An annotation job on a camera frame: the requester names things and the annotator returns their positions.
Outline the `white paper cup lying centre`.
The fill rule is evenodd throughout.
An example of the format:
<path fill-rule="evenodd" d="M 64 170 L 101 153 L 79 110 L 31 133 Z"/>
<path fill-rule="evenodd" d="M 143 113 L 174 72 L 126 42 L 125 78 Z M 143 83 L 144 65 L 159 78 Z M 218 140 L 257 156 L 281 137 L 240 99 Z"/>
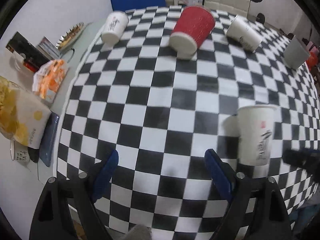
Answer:
<path fill-rule="evenodd" d="M 226 31 L 226 36 L 239 42 L 245 50 L 254 52 L 263 41 L 263 38 L 244 21 L 240 15 L 236 15 Z"/>

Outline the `yellow snack bag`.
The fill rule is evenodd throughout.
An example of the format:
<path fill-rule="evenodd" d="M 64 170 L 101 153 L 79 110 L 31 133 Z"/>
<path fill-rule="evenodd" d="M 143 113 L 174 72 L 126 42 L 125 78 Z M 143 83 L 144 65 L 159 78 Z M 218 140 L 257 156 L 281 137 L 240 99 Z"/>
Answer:
<path fill-rule="evenodd" d="M 39 149 L 50 109 L 18 84 L 1 77 L 1 134 Z"/>

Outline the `red ribbed paper cup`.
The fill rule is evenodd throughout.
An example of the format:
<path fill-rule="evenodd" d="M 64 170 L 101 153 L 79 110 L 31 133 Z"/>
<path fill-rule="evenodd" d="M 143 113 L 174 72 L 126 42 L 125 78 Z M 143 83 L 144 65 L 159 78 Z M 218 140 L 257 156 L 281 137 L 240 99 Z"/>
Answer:
<path fill-rule="evenodd" d="M 178 59 L 190 60 L 214 27 L 214 16 L 208 8 L 185 7 L 170 34 L 169 46 L 177 52 Z"/>

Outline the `black white checkered tablecloth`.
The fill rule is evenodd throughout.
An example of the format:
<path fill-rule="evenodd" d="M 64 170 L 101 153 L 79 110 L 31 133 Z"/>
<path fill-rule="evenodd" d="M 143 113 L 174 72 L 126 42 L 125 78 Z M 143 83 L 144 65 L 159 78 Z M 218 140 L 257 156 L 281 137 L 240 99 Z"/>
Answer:
<path fill-rule="evenodd" d="M 129 12 L 120 41 L 96 40 L 80 65 L 63 114 L 57 176 L 71 179 L 118 151 L 112 181 L 95 204 L 103 223 L 127 233 L 135 224 L 154 239 L 208 239 L 227 207 L 204 165 L 207 149 L 237 165 L 236 113 L 276 106 L 271 163 L 288 211 L 303 205 L 317 185 L 281 160 L 287 148 L 319 148 L 319 100 L 306 66 L 281 57 L 289 39 L 260 23 L 263 38 L 249 53 L 227 40 L 233 15 L 215 11 L 215 28 L 184 60 L 169 36 L 181 7 Z"/>

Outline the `black box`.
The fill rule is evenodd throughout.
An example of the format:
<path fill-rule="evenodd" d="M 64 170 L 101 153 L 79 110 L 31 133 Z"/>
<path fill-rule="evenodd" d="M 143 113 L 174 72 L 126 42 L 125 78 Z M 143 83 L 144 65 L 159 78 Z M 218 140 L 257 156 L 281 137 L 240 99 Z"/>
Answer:
<path fill-rule="evenodd" d="M 47 62 L 50 61 L 45 57 L 36 47 L 34 47 L 25 37 L 23 37 L 19 32 L 9 40 L 6 48 L 12 53 L 15 51 L 25 61 L 36 68 L 36 71 Z"/>

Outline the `grey paper cup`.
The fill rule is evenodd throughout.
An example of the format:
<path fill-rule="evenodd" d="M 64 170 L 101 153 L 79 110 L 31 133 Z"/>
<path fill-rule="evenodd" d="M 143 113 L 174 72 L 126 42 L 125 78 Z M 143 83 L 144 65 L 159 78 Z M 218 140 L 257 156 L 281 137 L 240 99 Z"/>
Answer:
<path fill-rule="evenodd" d="M 305 44 L 294 36 L 284 50 L 283 56 L 286 64 L 297 70 L 310 57 L 310 52 Z"/>

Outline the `plate of snacks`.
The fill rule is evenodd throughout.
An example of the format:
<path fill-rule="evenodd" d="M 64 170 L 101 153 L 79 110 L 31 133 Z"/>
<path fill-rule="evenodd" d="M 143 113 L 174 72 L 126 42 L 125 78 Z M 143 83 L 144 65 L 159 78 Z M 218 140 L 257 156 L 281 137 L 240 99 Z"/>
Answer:
<path fill-rule="evenodd" d="M 55 47 L 59 51 L 63 51 L 66 49 L 68 46 L 71 46 L 77 39 L 78 37 L 82 34 L 82 32 L 85 29 L 85 24 L 84 22 L 80 22 L 73 27 L 69 29 L 64 35 L 62 35 L 59 40 L 57 41 Z"/>

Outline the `white printed cup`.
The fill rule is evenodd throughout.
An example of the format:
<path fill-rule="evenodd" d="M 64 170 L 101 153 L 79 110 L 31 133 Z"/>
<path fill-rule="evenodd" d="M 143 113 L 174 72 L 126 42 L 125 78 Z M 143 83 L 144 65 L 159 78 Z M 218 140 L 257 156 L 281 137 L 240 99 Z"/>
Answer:
<path fill-rule="evenodd" d="M 238 160 L 242 165 L 267 165 L 271 155 L 276 106 L 254 105 L 238 109 L 240 142 Z"/>
<path fill-rule="evenodd" d="M 129 18 L 124 12 L 114 11 L 110 13 L 101 32 L 101 40 L 109 46 L 114 46 L 119 42 L 128 23 Z"/>

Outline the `white mug with text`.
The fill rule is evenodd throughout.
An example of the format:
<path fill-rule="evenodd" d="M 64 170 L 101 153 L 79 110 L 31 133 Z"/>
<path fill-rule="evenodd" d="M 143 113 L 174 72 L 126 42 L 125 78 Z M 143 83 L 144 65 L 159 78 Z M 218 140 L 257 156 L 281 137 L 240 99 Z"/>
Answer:
<path fill-rule="evenodd" d="M 27 146 L 21 145 L 15 140 L 10 141 L 10 154 L 13 161 L 29 163 L 30 157 Z"/>

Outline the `orange white snack packet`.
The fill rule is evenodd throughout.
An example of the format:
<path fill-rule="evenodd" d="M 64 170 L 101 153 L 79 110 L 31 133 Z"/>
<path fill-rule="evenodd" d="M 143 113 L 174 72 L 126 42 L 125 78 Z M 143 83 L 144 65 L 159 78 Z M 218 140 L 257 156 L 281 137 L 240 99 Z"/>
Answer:
<path fill-rule="evenodd" d="M 45 63 L 33 76 L 32 92 L 42 100 L 53 103 L 68 70 L 68 63 L 63 59 Z"/>

